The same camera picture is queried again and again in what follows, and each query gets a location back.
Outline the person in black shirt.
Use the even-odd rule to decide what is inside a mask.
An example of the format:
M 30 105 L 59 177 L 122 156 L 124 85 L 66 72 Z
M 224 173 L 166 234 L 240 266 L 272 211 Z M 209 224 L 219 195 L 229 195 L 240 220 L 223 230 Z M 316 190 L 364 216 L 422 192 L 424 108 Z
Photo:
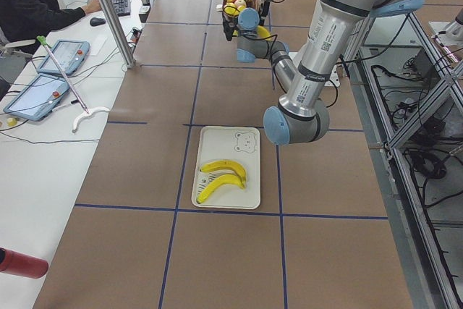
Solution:
M 9 43 L 35 40 L 99 11 L 99 0 L 75 9 L 61 9 L 58 0 L 1 0 L 1 31 Z

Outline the yellow banana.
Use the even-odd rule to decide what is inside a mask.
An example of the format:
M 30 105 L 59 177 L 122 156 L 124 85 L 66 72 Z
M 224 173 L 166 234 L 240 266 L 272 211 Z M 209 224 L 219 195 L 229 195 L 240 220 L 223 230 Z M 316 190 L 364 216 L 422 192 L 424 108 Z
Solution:
M 242 180 L 236 174 L 223 174 L 219 177 L 216 177 L 211 182 L 207 183 L 201 191 L 198 193 L 196 197 L 196 202 L 202 204 L 209 199 L 215 191 L 217 191 L 220 187 L 224 185 L 234 185 L 237 186 L 239 189 L 246 188 L 246 181 Z
M 247 172 L 243 165 L 241 165 L 237 161 L 223 159 L 208 162 L 200 167 L 200 171 L 204 173 L 210 173 L 220 170 L 231 170 L 240 178 L 242 183 L 246 183 L 247 181 Z
M 257 27 L 256 32 L 257 32 L 257 39 L 259 41 L 269 41 L 273 38 L 271 33 L 268 31 L 268 29 L 266 29 L 265 27 L 261 25 Z

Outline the brown wicker basket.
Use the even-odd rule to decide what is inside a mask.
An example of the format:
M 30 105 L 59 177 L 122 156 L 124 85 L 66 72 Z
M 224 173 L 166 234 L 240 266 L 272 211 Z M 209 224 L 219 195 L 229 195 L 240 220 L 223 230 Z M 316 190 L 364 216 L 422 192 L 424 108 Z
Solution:
M 222 1 L 222 6 L 225 5 L 226 3 L 234 3 L 234 1 L 235 0 L 231 0 L 231 2 L 227 2 L 226 0 L 223 0 Z M 247 2 L 247 7 L 245 9 L 243 9 L 242 11 L 238 10 L 239 14 L 241 14 L 246 9 L 256 9 L 257 8 L 257 1 L 256 0 L 250 0 L 250 1 L 246 1 L 246 2 Z

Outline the metal grabber stick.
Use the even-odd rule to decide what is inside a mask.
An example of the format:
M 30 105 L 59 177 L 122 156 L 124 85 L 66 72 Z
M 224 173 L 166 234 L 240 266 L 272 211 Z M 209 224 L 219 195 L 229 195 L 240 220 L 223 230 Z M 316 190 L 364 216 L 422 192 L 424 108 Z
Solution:
M 75 97 L 77 98 L 77 101 L 78 103 L 81 105 L 82 109 L 83 109 L 83 112 L 77 116 L 75 118 L 75 120 L 73 121 L 73 127 L 72 127 L 72 132 L 75 134 L 78 130 L 78 127 L 79 127 L 79 123 L 83 120 L 83 119 L 88 119 L 88 118 L 91 118 L 94 114 L 98 113 L 98 112 L 107 112 L 109 113 L 110 112 L 110 109 L 105 107 L 105 106 L 98 106 L 98 107 L 95 107 L 95 108 L 88 108 L 87 105 L 85 104 L 85 102 L 82 100 L 81 96 L 79 95 L 79 93 L 77 92 L 74 84 L 72 83 L 72 81 L 69 79 L 69 77 L 67 76 L 66 72 L 63 70 L 62 66 L 60 65 L 59 61 L 57 60 L 57 58 L 54 56 L 54 54 L 52 53 L 51 49 L 50 49 L 50 46 L 47 44 L 46 42 L 46 38 L 42 35 L 39 35 L 36 37 L 37 41 L 42 45 L 42 47 L 45 48 L 47 54 L 49 55 L 49 57 L 51 58 L 51 60 L 54 62 L 54 64 L 56 65 L 58 71 L 60 72 L 61 76 L 65 79 L 65 81 L 67 82 L 67 84 L 69 85 L 69 88 L 71 89 L 71 91 L 73 92 L 73 94 L 75 95 Z

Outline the white bear print tray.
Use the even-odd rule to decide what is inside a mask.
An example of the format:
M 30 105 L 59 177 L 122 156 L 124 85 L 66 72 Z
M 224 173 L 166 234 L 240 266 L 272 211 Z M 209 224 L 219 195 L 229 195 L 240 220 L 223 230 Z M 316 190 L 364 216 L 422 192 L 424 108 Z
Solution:
M 202 128 L 191 201 L 198 208 L 253 210 L 260 205 L 257 128 Z

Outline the blue teach pendant far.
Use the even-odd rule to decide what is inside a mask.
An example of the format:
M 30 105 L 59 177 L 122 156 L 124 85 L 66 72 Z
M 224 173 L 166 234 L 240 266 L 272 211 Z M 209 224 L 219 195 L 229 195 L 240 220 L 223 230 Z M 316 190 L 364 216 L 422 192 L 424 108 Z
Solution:
M 87 41 L 58 40 L 51 48 L 51 52 L 57 59 L 66 75 L 71 75 L 84 62 L 90 50 Z M 36 68 L 37 73 L 60 76 L 61 73 L 51 57 L 47 54 L 45 59 Z

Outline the black computer mouse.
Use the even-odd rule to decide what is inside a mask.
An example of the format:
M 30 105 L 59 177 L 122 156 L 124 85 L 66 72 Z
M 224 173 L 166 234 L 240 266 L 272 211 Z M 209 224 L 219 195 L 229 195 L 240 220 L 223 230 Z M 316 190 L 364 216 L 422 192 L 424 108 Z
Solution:
M 100 17 L 92 17 L 90 19 L 90 26 L 91 27 L 97 27 L 99 25 L 104 25 L 106 24 L 106 20 L 104 18 L 100 18 Z

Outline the red pink apple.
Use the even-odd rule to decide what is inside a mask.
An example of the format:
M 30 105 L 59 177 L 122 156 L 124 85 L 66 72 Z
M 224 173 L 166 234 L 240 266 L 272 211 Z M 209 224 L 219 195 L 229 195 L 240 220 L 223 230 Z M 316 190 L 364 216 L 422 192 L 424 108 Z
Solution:
M 235 0 L 234 6 L 239 10 L 242 11 L 247 7 L 247 2 L 245 0 Z

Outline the yellow lemon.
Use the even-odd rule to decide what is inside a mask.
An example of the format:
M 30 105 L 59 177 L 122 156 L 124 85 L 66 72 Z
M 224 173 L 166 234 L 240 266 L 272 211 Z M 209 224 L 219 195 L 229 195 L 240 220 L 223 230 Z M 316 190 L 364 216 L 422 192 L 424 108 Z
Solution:
M 234 3 L 226 3 L 223 7 L 223 13 L 230 17 L 235 17 L 239 14 L 239 11 Z

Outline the blue teach pendant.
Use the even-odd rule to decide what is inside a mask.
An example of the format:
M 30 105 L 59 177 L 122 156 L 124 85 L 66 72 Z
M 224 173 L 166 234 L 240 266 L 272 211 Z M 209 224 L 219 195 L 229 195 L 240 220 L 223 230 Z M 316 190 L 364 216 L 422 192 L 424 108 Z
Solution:
M 40 73 L 4 107 L 4 112 L 37 122 L 51 113 L 68 91 L 63 77 Z
M 58 40 L 51 48 L 51 52 L 57 59 L 66 75 L 71 75 L 84 62 L 90 50 L 87 41 Z M 51 57 L 47 54 L 45 59 L 36 68 L 37 73 L 60 76 L 61 73 Z

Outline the red water bottle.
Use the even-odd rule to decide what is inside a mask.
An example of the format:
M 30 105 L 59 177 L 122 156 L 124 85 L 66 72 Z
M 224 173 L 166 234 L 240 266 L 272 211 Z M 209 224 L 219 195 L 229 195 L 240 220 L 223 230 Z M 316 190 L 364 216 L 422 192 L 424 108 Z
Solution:
M 1 272 L 39 279 L 48 271 L 48 262 L 41 258 L 1 248 Z

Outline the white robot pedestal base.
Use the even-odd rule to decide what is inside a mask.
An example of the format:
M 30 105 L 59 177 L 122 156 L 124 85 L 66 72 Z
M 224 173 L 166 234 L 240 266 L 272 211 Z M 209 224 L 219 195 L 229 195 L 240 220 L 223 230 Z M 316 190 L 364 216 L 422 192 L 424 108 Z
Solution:
M 301 60 L 302 60 L 303 53 L 302 52 L 291 51 L 291 52 L 289 52 L 289 56 L 292 59 L 295 67 L 298 67 Z M 338 75 L 338 72 L 337 72 L 337 66 L 334 66 L 333 69 L 331 70 L 329 80 L 325 83 L 325 86 L 326 87 L 339 87 L 340 86 L 339 75 Z

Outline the blue teach pendant near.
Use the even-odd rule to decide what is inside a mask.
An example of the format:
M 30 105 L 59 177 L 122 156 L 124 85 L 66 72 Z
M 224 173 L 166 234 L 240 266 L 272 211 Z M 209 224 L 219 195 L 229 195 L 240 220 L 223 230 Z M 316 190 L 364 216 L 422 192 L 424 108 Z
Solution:
M 37 122 L 51 113 L 68 91 L 63 77 L 40 73 L 4 107 L 4 112 Z

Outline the aluminium frame post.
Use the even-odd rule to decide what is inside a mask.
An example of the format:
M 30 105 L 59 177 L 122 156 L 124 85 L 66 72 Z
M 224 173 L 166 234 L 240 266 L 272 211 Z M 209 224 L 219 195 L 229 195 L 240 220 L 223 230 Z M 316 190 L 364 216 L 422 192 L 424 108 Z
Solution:
M 116 46 L 119 49 L 119 53 L 122 55 L 127 69 L 131 69 L 135 64 L 135 59 L 127 42 L 127 37 L 124 34 L 119 18 L 113 8 L 112 2 L 111 0 L 100 0 L 100 3 L 113 38 L 116 42 Z

